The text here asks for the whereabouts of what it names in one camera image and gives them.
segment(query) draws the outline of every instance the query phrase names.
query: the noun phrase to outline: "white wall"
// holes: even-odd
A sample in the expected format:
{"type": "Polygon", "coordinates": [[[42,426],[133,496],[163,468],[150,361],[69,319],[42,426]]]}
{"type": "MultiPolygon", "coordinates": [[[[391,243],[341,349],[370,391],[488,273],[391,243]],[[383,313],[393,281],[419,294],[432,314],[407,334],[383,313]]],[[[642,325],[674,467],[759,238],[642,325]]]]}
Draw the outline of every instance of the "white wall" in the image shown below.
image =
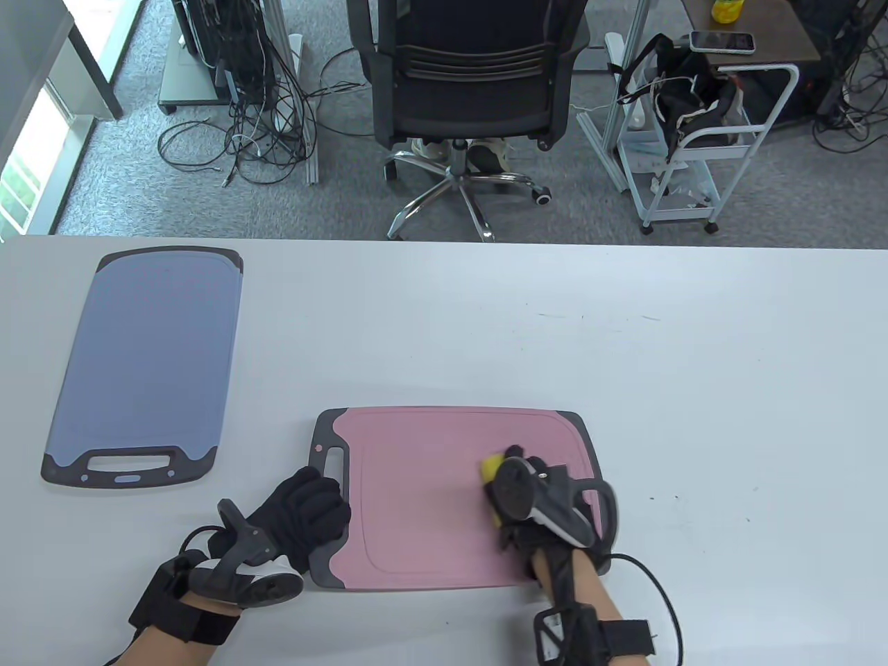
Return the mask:
{"type": "Polygon", "coordinates": [[[0,168],[72,25],[62,0],[0,0],[0,168]]]}

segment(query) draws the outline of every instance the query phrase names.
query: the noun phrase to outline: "office chair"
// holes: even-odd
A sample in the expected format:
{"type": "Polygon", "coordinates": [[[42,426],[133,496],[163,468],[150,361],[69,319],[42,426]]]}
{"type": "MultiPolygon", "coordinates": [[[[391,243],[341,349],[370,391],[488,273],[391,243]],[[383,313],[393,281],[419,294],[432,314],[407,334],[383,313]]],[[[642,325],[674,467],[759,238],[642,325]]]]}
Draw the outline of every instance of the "office chair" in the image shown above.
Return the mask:
{"type": "Polygon", "coordinates": [[[482,241],[494,233],[472,184],[518,185],[539,205],[547,187],[520,173],[479,173],[466,164],[467,139],[526,136],[549,150],[567,128],[574,60],[589,45],[586,0],[378,0],[378,42],[369,0],[346,0],[352,44],[373,91],[373,127],[388,149],[403,141],[452,139],[450,165],[401,150],[385,159],[441,176],[395,216],[390,240],[446,192],[463,197],[482,241]]]}

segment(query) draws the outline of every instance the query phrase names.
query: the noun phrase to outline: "cutting board hole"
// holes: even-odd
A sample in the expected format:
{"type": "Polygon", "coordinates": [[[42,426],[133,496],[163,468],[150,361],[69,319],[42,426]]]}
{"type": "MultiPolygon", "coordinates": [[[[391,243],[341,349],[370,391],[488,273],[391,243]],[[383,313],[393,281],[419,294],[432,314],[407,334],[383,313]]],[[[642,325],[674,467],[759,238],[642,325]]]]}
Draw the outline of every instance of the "cutting board hole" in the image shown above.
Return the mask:
{"type": "Polygon", "coordinates": [[[169,464],[169,456],[93,456],[86,469],[92,472],[145,472],[169,464]]]}
{"type": "Polygon", "coordinates": [[[345,452],[342,447],[327,449],[327,460],[324,462],[324,476],[336,479],[342,485],[342,470],[345,466],[345,452]]]}

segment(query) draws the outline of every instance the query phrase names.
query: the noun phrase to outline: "smartphone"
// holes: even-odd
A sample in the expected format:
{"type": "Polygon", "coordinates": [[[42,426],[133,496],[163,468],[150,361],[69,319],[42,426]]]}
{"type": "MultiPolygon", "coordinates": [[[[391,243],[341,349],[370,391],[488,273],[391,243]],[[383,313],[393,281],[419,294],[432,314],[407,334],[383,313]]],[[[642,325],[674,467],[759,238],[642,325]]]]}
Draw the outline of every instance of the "smartphone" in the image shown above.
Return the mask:
{"type": "Polygon", "coordinates": [[[691,51],[752,55],[756,52],[756,40],[748,32],[694,30],[691,33],[691,51]]]}

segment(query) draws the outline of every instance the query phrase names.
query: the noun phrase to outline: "yellow sponge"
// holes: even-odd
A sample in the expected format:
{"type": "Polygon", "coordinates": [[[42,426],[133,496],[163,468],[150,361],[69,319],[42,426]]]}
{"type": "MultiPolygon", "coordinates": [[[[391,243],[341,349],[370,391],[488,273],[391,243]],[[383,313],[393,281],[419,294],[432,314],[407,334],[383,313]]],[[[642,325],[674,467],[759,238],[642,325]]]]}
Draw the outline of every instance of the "yellow sponge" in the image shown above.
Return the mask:
{"type": "MultiPolygon", "coordinates": [[[[484,482],[485,486],[488,483],[493,482],[494,477],[496,476],[496,471],[499,470],[500,465],[503,464],[503,460],[505,460],[505,456],[498,453],[495,456],[491,456],[490,458],[481,461],[481,480],[484,482]]],[[[493,514],[494,526],[498,529],[503,523],[499,516],[496,515],[496,511],[493,511],[493,514]]]]}

